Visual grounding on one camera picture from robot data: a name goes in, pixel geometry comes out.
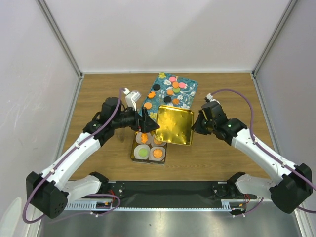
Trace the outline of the green sandwich cookie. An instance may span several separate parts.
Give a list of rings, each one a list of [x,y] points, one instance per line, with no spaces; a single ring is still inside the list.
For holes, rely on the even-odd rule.
[[[148,154],[149,153],[148,153],[148,151],[146,149],[140,149],[139,152],[138,152],[139,158],[147,159]]]

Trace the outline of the tan embossed sandwich biscuit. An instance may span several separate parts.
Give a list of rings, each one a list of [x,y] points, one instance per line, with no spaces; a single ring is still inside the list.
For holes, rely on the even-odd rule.
[[[155,143],[156,145],[161,145],[161,144],[163,144],[163,142],[158,141],[158,140],[154,140],[154,143]]]

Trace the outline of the aluminium frame post right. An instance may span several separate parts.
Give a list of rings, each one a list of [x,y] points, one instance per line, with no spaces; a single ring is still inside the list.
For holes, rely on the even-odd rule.
[[[254,77],[257,76],[258,72],[260,71],[265,59],[267,58],[269,52],[271,51],[275,41],[277,40],[279,34],[281,33],[285,23],[287,22],[290,14],[292,13],[292,11],[294,10],[294,7],[296,6],[296,4],[298,3],[298,0],[290,0],[284,10],[284,12],[282,13],[282,16],[280,18],[280,20],[278,21],[271,37],[269,38],[261,56],[259,57],[254,69],[252,70],[252,75]]]

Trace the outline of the aluminium frame post left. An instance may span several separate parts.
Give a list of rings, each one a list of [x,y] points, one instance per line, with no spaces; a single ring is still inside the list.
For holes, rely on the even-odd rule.
[[[49,27],[51,28],[53,34],[55,35],[59,45],[61,46],[62,50],[64,51],[68,61],[70,62],[72,68],[76,72],[77,76],[79,78],[82,78],[83,73],[81,72],[79,65],[69,47],[69,45],[66,42],[66,39],[63,36],[63,33],[60,30],[60,27],[58,26],[57,21],[55,20],[47,2],[45,0],[36,0],[36,3],[38,4],[39,8],[41,9],[46,21],[48,22]]]

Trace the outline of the orange swirl cookie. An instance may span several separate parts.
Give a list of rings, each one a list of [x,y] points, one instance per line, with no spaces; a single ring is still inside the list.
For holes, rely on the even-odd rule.
[[[177,98],[172,99],[172,103],[173,104],[178,104],[179,103],[179,99],[177,99]]]

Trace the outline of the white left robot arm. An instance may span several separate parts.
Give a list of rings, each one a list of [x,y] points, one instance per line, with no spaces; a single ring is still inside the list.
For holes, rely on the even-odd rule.
[[[87,123],[78,139],[58,160],[41,173],[31,172],[27,176],[27,202],[22,214],[24,222],[33,223],[26,217],[30,204],[53,219],[62,213],[68,203],[89,195],[103,198],[108,194],[108,180],[98,172],[92,172],[77,181],[69,179],[92,154],[114,136],[116,129],[129,127],[134,131],[149,133],[159,128],[145,107],[141,114],[133,107],[121,107],[120,98],[107,98],[101,111]]]

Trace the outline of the aluminium frame post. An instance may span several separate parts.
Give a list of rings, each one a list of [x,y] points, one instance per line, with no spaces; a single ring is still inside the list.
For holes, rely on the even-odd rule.
[[[81,72],[79,65],[69,47],[69,45],[66,42],[66,39],[63,36],[63,33],[60,30],[60,27],[58,26],[57,21],[55,20],[47,2],[45,0],[36,0],[36,3],[38,4],[39,8],[41,9],[46,21],[48,22],[49,27],[51,28],[53,34],[55,35],[59,45],[61,46],[62,50],[64,51],[68,61],[70,62],[72,68],[76,72],[77,76],[79,78],[82,78],[83,73]]]
[[[296,6],[296,4],[298,3],[298,0],[290,0],[284,10],[284,12],[282,13],[282,16],[280,18],[280,20],[278,21],[271,37],[269,38],[261,56],[259,57],[254,69],[252,70],[252,75],[254,77],[257,76],[258,72],[260,71],[265,59],[267,58],[269,52],[271,51],[275,41],[277,40],[279,34],[281,33],[285,23],[287,22],[290,14],[292,13],[292,11],[294,10],[294,7]]]

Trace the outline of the gold tin lid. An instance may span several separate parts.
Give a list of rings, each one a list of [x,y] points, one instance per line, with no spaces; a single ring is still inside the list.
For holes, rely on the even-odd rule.
[[[175,145],[190,146],[193,141],[194,112],[188,109],[161,105],[158,108],[155,139]]]

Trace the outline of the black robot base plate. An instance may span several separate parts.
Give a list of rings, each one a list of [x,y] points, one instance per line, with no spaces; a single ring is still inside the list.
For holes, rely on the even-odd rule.
[[[226,181],[110,181],[108,189],[121,201],[245,200]]]

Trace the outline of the black sandwich cookie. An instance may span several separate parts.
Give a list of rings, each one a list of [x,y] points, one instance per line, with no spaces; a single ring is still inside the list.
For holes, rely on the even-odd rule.
[[[159,84],[154,84],[153,85],[153,90],[159,91],[160,90],[160,85]]]
[[[170,96],[165,96],[163,100],[165,103],[170,103],[172,101]]]

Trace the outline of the gold cookie tin box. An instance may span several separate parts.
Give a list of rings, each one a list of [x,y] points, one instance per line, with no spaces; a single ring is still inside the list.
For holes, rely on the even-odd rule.
[[[167,144],[155,139],[155,131],[135,132],[130,159],[133,162],[165,164]]]

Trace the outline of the black sandwich cookie upper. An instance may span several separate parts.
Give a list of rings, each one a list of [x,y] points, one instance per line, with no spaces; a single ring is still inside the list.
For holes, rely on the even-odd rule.
[[[153,85],[153,90],[159,91],[160,90],[160,85],[159,84],[154,84]]]

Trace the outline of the orange fish shaped cookie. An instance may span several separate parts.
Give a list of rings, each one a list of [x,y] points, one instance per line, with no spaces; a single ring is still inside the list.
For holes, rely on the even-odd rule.
[[[141,143],[146,144],[148,142],[148,135],[147,133],[142,133],[141,134]]]

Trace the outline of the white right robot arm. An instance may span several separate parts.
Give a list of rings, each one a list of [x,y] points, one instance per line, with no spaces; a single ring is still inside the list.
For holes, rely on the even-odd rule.
[[[227,186],[228,195],[239,198],[253,194],[270,199],[284,213],[292,213],[313,193],[312,170],[297,165],[266,146],[239,119],[228,119],[222,106],[211,101],[202,105],[192,130],[217,139],[243,152],[268,174],[268,179],[239,172]]]

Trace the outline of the tan round biscuit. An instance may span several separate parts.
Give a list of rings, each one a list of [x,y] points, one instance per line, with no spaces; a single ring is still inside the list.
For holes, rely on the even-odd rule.
[[[149,109],[151,109],[151,108],[153,107],[153,105],[152,105],[151,102],[146,102],[146,103],[144,104],[144,107],[149,110]]]
[[[163,151],[160,150],[160,149],[155,149],[155,150],[153,151],[153,156],[154,156],[154,158],[156,158],[156,159],[160,159],[160,158],[162,158],[162,156],[163,156]]]

